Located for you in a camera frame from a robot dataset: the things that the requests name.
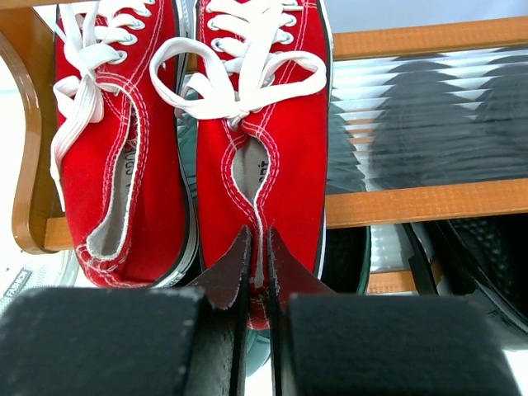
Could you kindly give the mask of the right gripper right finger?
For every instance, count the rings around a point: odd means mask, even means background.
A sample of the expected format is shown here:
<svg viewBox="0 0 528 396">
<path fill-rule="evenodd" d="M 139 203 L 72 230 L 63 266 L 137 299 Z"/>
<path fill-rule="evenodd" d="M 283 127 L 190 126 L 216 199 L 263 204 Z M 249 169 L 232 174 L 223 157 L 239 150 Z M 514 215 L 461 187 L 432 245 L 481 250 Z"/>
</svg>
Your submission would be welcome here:
<svg viewBox="0 0 528 396">
<path fill-rule="evenodd" d="M 333 292 L 270 229 L 276 395 L 517 395 L 483 312 L 459 298 Z"/>
</svg>

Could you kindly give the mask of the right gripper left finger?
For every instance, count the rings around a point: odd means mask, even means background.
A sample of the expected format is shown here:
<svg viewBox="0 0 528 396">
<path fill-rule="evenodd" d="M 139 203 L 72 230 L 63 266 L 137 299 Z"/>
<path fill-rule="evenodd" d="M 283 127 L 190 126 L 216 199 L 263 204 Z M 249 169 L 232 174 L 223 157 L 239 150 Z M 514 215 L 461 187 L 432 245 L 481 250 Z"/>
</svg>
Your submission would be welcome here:
<svg viewBox="0 0 528 396">
<path fill-rule="evenodd" d="M 40 288 L 1 317 L 4 395 L 241 395 L 252 234 L 189 285 Z"/>
</svg>

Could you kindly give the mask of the red canvas sneaker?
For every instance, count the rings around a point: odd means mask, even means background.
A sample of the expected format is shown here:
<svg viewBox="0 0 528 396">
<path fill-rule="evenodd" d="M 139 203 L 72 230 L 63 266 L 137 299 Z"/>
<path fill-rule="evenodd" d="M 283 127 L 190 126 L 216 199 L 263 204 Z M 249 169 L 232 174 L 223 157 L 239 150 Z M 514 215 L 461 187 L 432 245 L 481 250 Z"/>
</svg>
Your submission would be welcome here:
<svg viewBox="0 0 528 396">
<path fill-rule="evenodd" d="M 53 30 L 49 172 L 79 265 L 103 288 L 173 286 L 194 261 L 198 229 L 176 117 L 149 65 L 166 40 L 188 36 L 186 4 L 65 3 Z"/>
<path fill-rule="evenodd" d="M 333 39 L 322 1 L 199 1 L 190 39 L 171 38 L 149 72 L 159 96 L 197 122 L 200 258 L 213 266 L 252 234 L 248 326 L 265 330 L 267 235 L 319 275 Z"/>
</svg>

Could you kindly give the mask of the black loafer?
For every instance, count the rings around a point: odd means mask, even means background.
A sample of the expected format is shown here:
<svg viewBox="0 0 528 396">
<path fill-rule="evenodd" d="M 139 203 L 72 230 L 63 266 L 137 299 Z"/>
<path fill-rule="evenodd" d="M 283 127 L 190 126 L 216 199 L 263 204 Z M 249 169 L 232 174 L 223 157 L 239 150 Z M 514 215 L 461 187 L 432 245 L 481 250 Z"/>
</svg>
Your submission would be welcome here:
<svg viewBox="0 0 528 396">
<path fill-rule="evenodd" d="M 491 62 L 458 164 L 477 207 L 427 224 L 451 291 L 484 310 L 510 348 L 527 342 L 527 57 Z"/>
</svg>

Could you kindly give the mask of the wooden shoe shelf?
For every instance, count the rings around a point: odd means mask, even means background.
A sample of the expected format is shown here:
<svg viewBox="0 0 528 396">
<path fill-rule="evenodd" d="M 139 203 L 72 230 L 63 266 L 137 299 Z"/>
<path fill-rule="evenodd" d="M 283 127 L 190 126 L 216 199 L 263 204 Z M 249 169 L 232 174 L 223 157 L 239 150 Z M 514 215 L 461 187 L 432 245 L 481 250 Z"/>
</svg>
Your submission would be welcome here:
<svg viewBox="0 0 528 396">
<path fill-rule="evenodd" d="M 268 283 L 275 229 L 323 260 L 331 50 L 320 1 L 204 1 L 225 28 L 193 40 L 176 1 L 63 4 L 49 173 L 86 277 L 169 287 L 252 235 Z"/>
</svg>

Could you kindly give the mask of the small white sneaker right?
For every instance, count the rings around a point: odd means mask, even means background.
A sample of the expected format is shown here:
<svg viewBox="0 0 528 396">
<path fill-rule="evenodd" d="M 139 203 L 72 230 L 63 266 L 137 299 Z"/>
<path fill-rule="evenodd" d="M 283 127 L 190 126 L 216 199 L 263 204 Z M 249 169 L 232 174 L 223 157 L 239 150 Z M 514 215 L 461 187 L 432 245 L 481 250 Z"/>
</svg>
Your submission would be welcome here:
<svg viewBox="0 0 528 396">
<path fill-rule="evenodd" d="M 75 253 L 26 255 L 22 261 L 1 268 L 1 314 L 22 292 L 43 287 L 73 286 L 79 265 Z"/>
</svg>

